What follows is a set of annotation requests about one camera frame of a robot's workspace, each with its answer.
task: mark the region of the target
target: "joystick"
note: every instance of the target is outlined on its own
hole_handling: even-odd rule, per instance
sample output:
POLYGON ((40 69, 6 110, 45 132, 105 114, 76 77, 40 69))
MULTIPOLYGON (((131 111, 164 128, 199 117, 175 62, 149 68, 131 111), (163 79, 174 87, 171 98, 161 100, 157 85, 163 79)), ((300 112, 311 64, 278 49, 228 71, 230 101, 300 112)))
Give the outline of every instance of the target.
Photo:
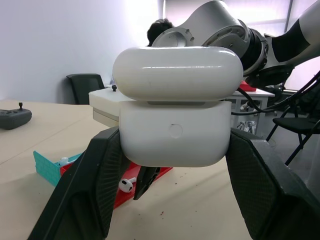
POLYGON ((22 108, 23 103, 19 102, 19 109, 0 110, 0 129, 11 130, 20 127, 30 121, 32 113, 22 108))

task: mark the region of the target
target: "wire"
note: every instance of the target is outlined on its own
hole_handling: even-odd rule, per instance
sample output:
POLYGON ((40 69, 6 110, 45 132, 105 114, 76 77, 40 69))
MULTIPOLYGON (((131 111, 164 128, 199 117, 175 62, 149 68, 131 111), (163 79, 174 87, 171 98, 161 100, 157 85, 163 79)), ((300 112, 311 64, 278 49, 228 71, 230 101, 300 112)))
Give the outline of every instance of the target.
POLYGON ((232 115, 235 116, 248 116, 248 115, 254 115, 254 114, 259 114, 259 113, 272 113, 280 108, 283 108, 287 105, 290 105, 293 101, 296 101, 297 99, 301 98, 303 95, 307 94, 309 91, 311 91, 313 88, 318 86, 320 84, 320 71, 314 77, 307 83, 305 84, 300 90, 298 90, 295 94, 291 95, 290 97, 287 97, 285 100, 266 107, 265 109, 261 109, 257 106, 255 101, 241 88, 238 88, 237 90, 248 99, 248 101, 251 103, 253 108, 256 111, 250 111, 250 112, 231 112, 232 115))

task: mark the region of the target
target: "red plastic holder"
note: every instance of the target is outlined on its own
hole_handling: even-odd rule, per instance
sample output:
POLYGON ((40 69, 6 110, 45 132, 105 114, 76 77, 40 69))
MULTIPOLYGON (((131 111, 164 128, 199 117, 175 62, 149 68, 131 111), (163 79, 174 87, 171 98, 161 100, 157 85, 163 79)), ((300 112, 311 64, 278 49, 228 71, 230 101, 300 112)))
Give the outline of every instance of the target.
MULTIPOLYGON (((60 174, 61 176, 68 170, 68 168, 70 168, 70 166, 72 165, 72 163, 62 166, 60 168, 60 174)), ((123 179, 131 179, 131 178, 137 178, 138 177, 138 173, 140 171, 140 165, 137 165, 135 163, 131 163, 129 168, 125 171, 124 175, 123 175, 123 179)), ((164 174, 166 174, 167 172, 169 172, 173 167, 162 167, 158 176, 156 177, 155 181, 159 178, 161 178, 164 174)), ((115 203, 114 203, 114 208, 119 207, 121 204, 125 203, 126 201, 132 199, 135 196, 135 191, 136 191, 136 183, 133 184, 133 189, 131 192, 126 193, 121 191, 120 189, 118 189, 118 192, 116 193, 116 197, 115 197, 115 203)))
POLYGON ((255 92, 257 90, 255 87, 248 85, 245 81, 241 82, 239 88, 241 88, 243 91, 246 91, 246 92, 255 92))

